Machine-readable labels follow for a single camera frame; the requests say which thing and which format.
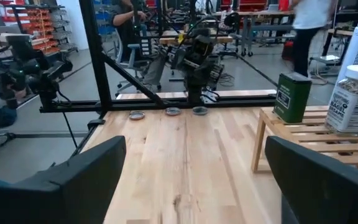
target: black pants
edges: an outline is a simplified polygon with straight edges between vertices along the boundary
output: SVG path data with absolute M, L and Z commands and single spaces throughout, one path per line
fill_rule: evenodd
M 301 75 L 308 76 L 308 57 L 310 43 L 320 28 L 298 29 L 293 41 L 293 69 Z

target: small metal dish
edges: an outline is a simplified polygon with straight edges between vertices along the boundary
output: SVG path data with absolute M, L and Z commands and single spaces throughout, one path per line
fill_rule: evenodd
M 193 114 L 198 116 L 204 116 L 208 113 L 208 109 L 205 106 L 195 106 L 193 107 Z
M 165 114 L 168 116 L 176 116 L 176 115 L 179 115 L 180 113 L 181 113 L 181 110 L 176 107 L 170 107 L 170 108 L 165 109 Z
M 145 117 L 145 113 L 141 111 L 132 111 L 129 113 L 129 119 L 133 121 L 143 119 L 144 117 Z

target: gray floor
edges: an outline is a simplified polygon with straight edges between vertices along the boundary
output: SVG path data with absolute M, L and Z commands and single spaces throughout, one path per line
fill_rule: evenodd
M 310 55 L 319 55 L 322 52 L 324 35 L 319 34 L 313 40 Z M 281 59 L 282 45 L 271 47 L 254 46 L 254 56 L 245 59 L 272 80 L 278 81 L 280 73 L 290 72 L 291 65 Z M 339 52 L 330 50 L 331 54 Z M 71 100 L 97 100 L 98 91 L 90 63 L 90 54 L 87 50 L 73 53 L 71 60 L 74 63 L 73 71 L 78 72 L 60 83 L 60 89 Z M 224 59 L 226 72 L 234 77 L 233 86 L 218 86 L 218 90 L 262 90 L 274 89 L 274 86 L 259 75 L 255 70 L 239 59 L 226 57 Z M 107 67 L 111 94 L 117 91 L 116 85 L 122 78 L 110 67 Z M 162 91 L 183 91 L 183 84 L 169 82 L 171 71 L 164 70 Z M 313 85 L 309 105 L 326 105 L 331 96 L 333 86 Z M 126 90 L 135 92 L 134 88 Z M 41 106 L 38 97 L 28 101 L 18 109 L 17 122 L 8 128 L 13 133 L 68 133 L 62 114 L 40 114 Z M 96 113 L 68 113 L 68 120 L 76 133 L 87 132 L 86 124 L 98 117 Z M 0 179 L 8 182 L 20 181 L 40 170 L 47 169 L 53 162 L 57 164 L 68 159 L 75 150 L 70 138 L 32 138 L 15 139 L 0 148 Z

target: plastic jar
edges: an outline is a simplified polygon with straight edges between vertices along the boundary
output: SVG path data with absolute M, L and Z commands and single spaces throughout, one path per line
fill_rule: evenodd
M 339 135 L 358 136 L 358 65 L 347 67 L 329 101 L 326 127 Z

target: green tin can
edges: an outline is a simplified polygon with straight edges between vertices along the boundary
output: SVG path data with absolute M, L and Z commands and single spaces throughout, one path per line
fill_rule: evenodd
M 303 119 L 311 88 L 311 80 L 299 73 L 280 74 L 273 112 L 286 123 Z

